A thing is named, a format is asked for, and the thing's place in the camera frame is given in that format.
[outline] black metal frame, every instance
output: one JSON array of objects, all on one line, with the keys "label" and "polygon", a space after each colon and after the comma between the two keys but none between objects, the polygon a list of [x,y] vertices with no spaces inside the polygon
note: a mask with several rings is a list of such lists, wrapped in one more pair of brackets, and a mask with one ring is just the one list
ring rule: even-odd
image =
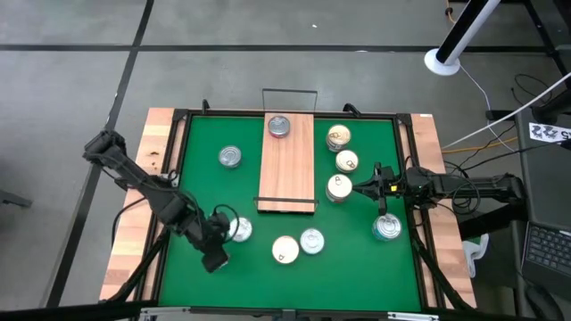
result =
[{"label": "black metal frame", "polygon": [[[466,2],[467,0],[451,0],[451,2]],[[493,45],[493,46],[468,46],[467,53],[546,53],[556,63],[562,75],[567,74],[567,69],[559,57],[559,52],[554,48],[544,25],[530,0],[503,0],[503,4],[524,4],[530,15],[530,19],[540,34],[543,41],[541,45]],[[117,96],[109,113],[109,119],[105,124],[106,129],[114,129],[120,114],[121,105],[127,92],[128,83],[135,67],[139,52],[371,52],[371,53],[425,53],[438,45],[142,45],[147,23],[151,15],[154,0],[146,0],[141,21],[137,33],[131,45],[98,45],[98,44],[0,44],[0,51],[23,51],[23,52],[129,52],[125,68],[121,75],[117,89]],[[87,215],[91,202],[95,195],[95,189],[101,171],[97,167],[90,167],[87,172],[85,183],[73,212],[73,224],[70,236],[59,264],[56,266],[54,280],[46,293],[46,306],[57,307],[75,258],[79,240],[87,221]]]},{"label": "black metal frame", "polygon": [[[404,163],[404,153],[402,149],[402,141],[401,141],[401,131],[400,131],[400,124],[404,125],[407,131],[407,136],[409,137],[409,149],[411,151],[411,155],[416,162],[418,162],[417,150],[416,145],[414,143],[414,131],[412,128],[412,123],[410,122],[410,115],[409,114],[394,114],[394,113],[361,113],[358,112],[352,107],[350,104],[346,104],[344,108],[345,112],[329,112],[329,111],[289,111],[289,112],[296,112],[296,113],[308,113],[313,114],[316,119],[376,119],[376,120],[388,120],[392,122],[393,125],[393,136],[394,136],[394,143],[397,149],[397,155],[399,160],[399,171],[403,171],[406,169],[406,164]],[[209,117],[259,117],[263,118],[266,111],[220,111],[220,110],[211,110],[210,106],[207,102],[203,102],[203,108],[201,110],[175,110],[173,120],[171,122],[170,127],[170,134],[169,134],[169,141],[167,142],[167,152],[164,156],[163,167],[161,169],[162,173],[166,173],[169,170],[169,165],[171,161],[171,151],[173,149],[173,144],[175,141],[175,136],[178,130],[178,123],[183,120],[185,121],[184,125],[184,136],[182,140],[182,146],[179,149],[178,153],[178,160],[177,160],[177,167],[176,171],[179,177],[182,176],[183,167],[186,155],[186,147],[188,146],[188,137],[190,135],[190,129],[192,125],[192,119],[195,116],[209,116]],[[407,224],[410,228],[415,228],[416,225],[414,214],[412,208],[409,206],[408,203],[405,201],[406,213],[407,213]],[[424,211],[423,214],[424,222],[429,223],[427,212]],[[149,226],[149,230],[147,231],[147,242],[145,243],[144,253],[147,253],[150,246],[152,245],[149,240],[153,240],[156,233],[156,222],[157,219],[152,215],[152,224]],[[426,235],[426,247],[428,251],[431,253],[432,257],[435,259],[435,248],[434,248],[434,241],[432,236],[432,230],[430,229],[429,224],[424,224],[424,233]],[[154,276],[154,283],[152,289],[152,297],[151,300],[157,301],[160,297],[161,288],[162,288],[162,272],[164,271],[164,266],[166,264],[166,256],[169,250],[169,242],[165,248],[159,254],[159,260],[157,264],[156,274]],[[426,285],[424,282],[424,272],[422,269],[422,259],[419,255],[412,249],[413,255],[413,262],[415,267],[415,276],[417,281],[417,290],[418,290],[418,297],[420,300],[421,309],[424,310],[428,308],[427,298],[426,298]],[[142,282],[136,291],[136,296],[134,300],[142,300],[142,289],[144,287],[144,282]],[[445,308],[445,303],[443,299],[443,292],[438,287],[434,287],[434,291],[436,293],[437,299],[437,306],[439,308]],[[282,309],[234,309],[234,308],[219,308],[219,307],[192,307],[193,313],[212,313],[212,314],[239,314],[239,315],[282,315],[284,310]],[[296,310],[294,314],[298,317],[303,316],[312,316],[312,317],[375,317],[375,318],[385,318],[387,317],[386,311],[330,311],[330,310]]]}]

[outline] tin can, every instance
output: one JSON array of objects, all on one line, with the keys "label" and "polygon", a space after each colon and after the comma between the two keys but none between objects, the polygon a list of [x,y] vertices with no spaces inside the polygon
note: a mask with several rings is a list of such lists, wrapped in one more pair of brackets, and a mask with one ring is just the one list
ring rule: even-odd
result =
[{"label": "tin can", "polygon": [[373,223],[373,235],[381,241],[391,241],[401,234],[401,221],[393,214],[386,213]]},{"label": "tin can", "polygon": [[245,242],[252,235],[252,222],[248,218],[235,218],[230,221],[230,228],[228,229],[228,237],[232,237],[232,241]]},{"label": "tin can", "polygon": [[300,253],[300,246],[292,236],[280,236],[271,247],[271,253],[277,262],[290,264],[297,259]]},{"label": "tin can", "polygon": [[269,133],[276,138],[283,138],[289,134],[289,119],[284,116],[275,116],[268,121]]},{"label": "tin can", "polygon": [[326,143],[331,152],[342,151],[350,140],[351,132],[343,125],[333,125],[327,132]]},{"label": "tin can", "polygon": [[329,178],[325,192],[331,202],[341,203],[347,199],[352,188],[353,184],[347,176],[336,174]]},{"label": "tin can", "polygon": [[359,165],[359,157],[357,157],[355,152],[349,150],[340,151],[335,156],[335,166],[343,173],[353,172],[357,165]]},{"label": "tin can", "polygon": [[300,237],[300,245],[304,252],[308,254],[317,254],[323,250],[325,246],[325,238],[320,231],[315,228],[308,228]]},{"label": "tin can", "polygon": [[240,165],[242,160],[242,152],[236,146],[226,146],[222,148],[218,154],[218,160],[224,167],[233,169]]}]

